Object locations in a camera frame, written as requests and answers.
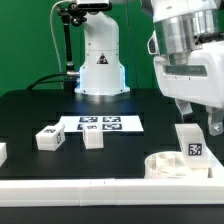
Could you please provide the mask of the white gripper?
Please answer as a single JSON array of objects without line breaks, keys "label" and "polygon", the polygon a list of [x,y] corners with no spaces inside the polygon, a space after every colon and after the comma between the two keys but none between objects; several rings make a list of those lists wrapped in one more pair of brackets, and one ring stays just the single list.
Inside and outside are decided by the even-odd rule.
[{"label": "white gripper", "polygon": [[165,56],[155,56],[153,63],[159,89],[164,96],[176,99],[182,122],[189,123],[194,118],[189,102],[210,106],[206,108],[209,133],[212,136],[222,134],[224,41],[205,43],[201,49],[192,51],[188,64],[179,65],[178,72],[166,71],[168,59]]}]

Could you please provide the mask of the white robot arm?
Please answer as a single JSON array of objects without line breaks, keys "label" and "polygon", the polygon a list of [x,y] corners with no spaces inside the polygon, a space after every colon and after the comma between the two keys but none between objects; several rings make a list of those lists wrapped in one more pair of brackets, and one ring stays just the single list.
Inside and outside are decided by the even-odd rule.
[{"label": "white robot arm", "polygon": [[[213,136],[224,133],[224,32],[217,12],[224,0],[140,0],[153,19],[147,43],[163,95],[173,98],[187,120],[191,105],[204,105]],[[103,13],[114,0],[78,0],[86,13],[85,62],[77,91],[89,96],[114,95],[125,89],[119,63],[119,28]]]}]

